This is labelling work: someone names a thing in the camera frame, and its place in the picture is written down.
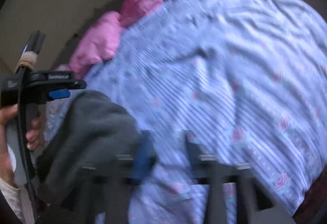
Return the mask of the person left hand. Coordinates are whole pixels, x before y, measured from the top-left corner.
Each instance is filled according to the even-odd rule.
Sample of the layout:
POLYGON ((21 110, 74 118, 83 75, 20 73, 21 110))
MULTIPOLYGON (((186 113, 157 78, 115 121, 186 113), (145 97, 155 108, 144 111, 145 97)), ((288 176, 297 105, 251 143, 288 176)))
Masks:
MULTIPOLYGON (((1 179, 7 184, 16 187, 15 176, 9 158, 6 138, 6 124, 18 114, 18 105, 1 109, 1 179)), ((31 151, 40 145, 40 113, 31 122, 31 129, 26 133, 27 148, 31 151)))

